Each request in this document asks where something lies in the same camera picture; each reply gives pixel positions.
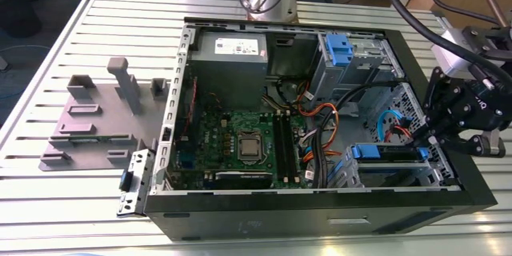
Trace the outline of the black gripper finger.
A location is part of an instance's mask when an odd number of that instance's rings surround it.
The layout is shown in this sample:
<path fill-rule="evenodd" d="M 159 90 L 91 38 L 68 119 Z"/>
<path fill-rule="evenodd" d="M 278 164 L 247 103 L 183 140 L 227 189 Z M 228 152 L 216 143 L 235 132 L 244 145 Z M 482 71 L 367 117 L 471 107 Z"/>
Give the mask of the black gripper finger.
<path fill-rule="evenodd" d="M 438 137 L 451 125 L 450 104 L 458 93 L 451 88 L 451 77 L 440 67 L 431 73 L 430 84 L 423 106 L 423 125 L 414 132 L 414 141 L 428 141 L 431 136 Z"/>
<path fill-rule="evenodd" d="M 442 147 L 458 153 L 488 158 L 506 156 L 507 149 L 499 129 L 484 131 L 468 139 L 462 138 L 455 130 L 443 134 L 438 130 L 430 129 L 427 135 L 428 140 L 435 140 Z"/>

